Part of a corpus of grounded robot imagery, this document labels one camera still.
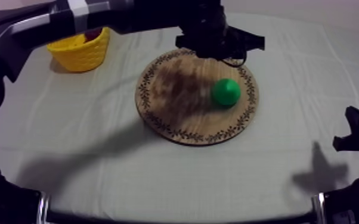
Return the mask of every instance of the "gray tablecloth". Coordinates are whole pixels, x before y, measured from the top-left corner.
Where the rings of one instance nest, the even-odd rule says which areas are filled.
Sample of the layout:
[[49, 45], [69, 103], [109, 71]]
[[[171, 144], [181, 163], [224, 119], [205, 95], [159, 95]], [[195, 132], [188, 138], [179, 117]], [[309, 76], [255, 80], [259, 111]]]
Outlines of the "gray tablecloth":
[[359, 108], [359, 33], [249, 14], [228, 23], [267, 40], [247, 59], [260, 103], [239, 136], [193, 148], [154, 134], [135, 108], [135, 85], [181, 31], [113, 32], [93, 71], [65, 74], [43, 47], [7, 81], [4, 175], [52, 194], [54, 209], [174, 222], [303, 213], [310, 196], [358, 178], [359, 153], [336, 153], [332, 138], [349, 134], [346, 107]]

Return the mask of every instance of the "wooden plate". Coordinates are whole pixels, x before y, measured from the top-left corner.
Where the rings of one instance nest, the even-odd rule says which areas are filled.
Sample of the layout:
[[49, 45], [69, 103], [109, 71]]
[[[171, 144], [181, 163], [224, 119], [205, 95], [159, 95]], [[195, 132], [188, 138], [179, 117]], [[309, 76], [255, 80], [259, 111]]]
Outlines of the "wooden plate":
[[[231, 108], [211, 101], [211, 87], [220, 79], [234, 79], [241, 97]], [[140, 116], [157, 133], [187, 145], [212, 145], [243, 131], [255, 115], [258, 87], [245, 67], [201, 59], [178, 49], [159, 56], [143, 71], [135, 102]]]

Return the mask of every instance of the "yellow basket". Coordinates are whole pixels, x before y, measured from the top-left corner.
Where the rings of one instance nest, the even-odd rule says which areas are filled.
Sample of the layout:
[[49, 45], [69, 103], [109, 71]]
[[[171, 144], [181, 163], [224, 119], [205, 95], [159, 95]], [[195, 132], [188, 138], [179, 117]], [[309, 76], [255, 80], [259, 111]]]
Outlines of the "yellow basket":
[[105, 27], [100, 35], [85, 43], [85, 35], [76, 35], [47, 45], [53, 57], [68, 71], [89, 71], [104, 61], [110, 31]]

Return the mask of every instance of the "green object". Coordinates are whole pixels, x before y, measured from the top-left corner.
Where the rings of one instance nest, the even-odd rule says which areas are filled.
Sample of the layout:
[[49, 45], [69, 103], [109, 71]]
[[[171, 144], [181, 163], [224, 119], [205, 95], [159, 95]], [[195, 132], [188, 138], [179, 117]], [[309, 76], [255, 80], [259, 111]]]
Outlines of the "green object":
[[212, 88], [212, 99], [221, 106], [232, 106], [241, 97], [241, 89], [233, 79], [220, 79]]

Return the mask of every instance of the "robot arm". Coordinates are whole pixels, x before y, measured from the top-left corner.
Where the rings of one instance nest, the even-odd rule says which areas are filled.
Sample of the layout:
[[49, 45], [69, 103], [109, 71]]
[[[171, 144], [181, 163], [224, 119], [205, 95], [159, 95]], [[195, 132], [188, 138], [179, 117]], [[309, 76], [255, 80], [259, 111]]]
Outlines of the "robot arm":
[[2, 78], [15, 82], [32, 49], [103, 26], [120, 34], [179, 26], [177, 47], [202, 58], [245, 61], [264, 49], [263, 37], [227, 25], [220, 0], [57, 0], [0, 11], [0, 105]]

